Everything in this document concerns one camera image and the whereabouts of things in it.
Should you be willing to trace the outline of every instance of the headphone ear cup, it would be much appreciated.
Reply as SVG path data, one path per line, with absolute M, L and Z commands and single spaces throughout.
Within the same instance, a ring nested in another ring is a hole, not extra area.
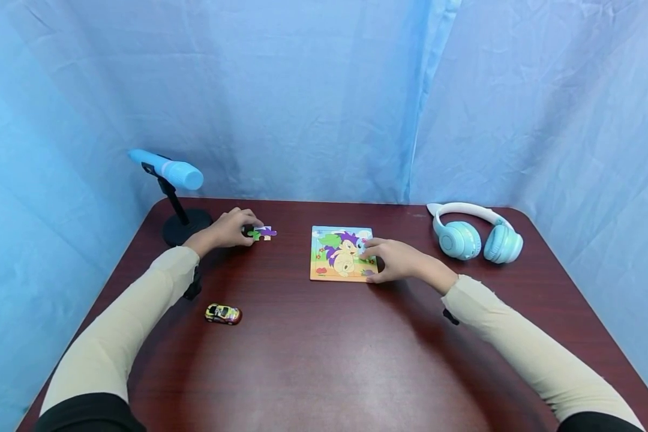
M 498 224 L 485 242 L 484 257 L 495 264 L 515 261 L 523 249 L 523 237 L 514 230 Z
M 462 221 L 446 224 L 445 232 L 439 237 L 439 245 L 445 254 L 460 260 L 475 258 L 482 246 L 478 231 Z

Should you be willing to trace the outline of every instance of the wooden table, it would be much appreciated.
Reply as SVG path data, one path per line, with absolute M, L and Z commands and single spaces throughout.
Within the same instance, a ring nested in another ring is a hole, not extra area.
M 368 286 L 309 280 L 311 227 L 368 226 L 442 256 L 424 206 L 184 199 L 214 217 L 251 208 L 278 231 L 251 249 L 202 261 L 201 294 L 180 300 L 152 332 L 130 376 L 132 410 L 150 431 L 554 431 L 537 395 L 488 345 L 442 317 L 416 280 Z M 499 267 L 445 259 L 485 282 L 607 379 L 648 430 L 648 390 L 525 215 L 499 209 L 523 235 Z M 151 209 L 82 328 L 166 249 L 167 201 Z M 483 238 L 489 225 L 463 215 Z M 235 327 L 204 321 L 235 305 Z M 41 391 L 20 431 L 30 429 Z

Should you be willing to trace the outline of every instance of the microphone stand base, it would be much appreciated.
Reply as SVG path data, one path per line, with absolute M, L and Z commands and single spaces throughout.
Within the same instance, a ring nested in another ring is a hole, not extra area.
M 178 215 L 173 215 L 163 224 L 163 240 L 168 246 L 180 246 L 187 241 L 194 233 L 210 226 L 214 219 L 201 209 L 188 209 L 185 211 L 188 224 L 182 224 Z

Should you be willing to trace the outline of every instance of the person's left hand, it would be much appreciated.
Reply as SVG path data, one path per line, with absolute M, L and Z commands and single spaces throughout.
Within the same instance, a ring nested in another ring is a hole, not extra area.
M 242 227 L 248 224 L 254 227 L 264 226 L 252 210 L 234 208 L 222 214 L 210 227 L 194 233 L 183 246 L 197 252 L 200 258 L 216 247 L 252 246 L 254 238 L 242 235 Z

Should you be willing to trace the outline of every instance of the toy car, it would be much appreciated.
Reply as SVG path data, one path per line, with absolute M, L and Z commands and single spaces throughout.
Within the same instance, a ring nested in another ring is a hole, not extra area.
M 242 319 L 242 312 L 238 308 L 212 303 L 206 308 L 204 318 L 208 322 L 233 326 Z

